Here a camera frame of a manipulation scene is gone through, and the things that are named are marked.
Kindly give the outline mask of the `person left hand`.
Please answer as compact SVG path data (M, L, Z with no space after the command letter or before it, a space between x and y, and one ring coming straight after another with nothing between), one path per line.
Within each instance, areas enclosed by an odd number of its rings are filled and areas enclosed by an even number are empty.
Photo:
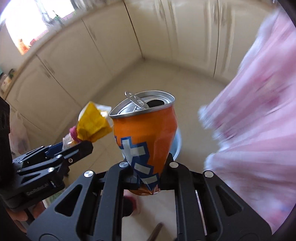
M32 209L31 214L33 215L34 219L36 219L44 210L46 210L43 201L38 202L34 208ZM27 233L27 229L22 225L22 222L26 222L28 220L28 215L24 210L13 212L10 209L6 208L7 213L14 221L16 226L24 233Z

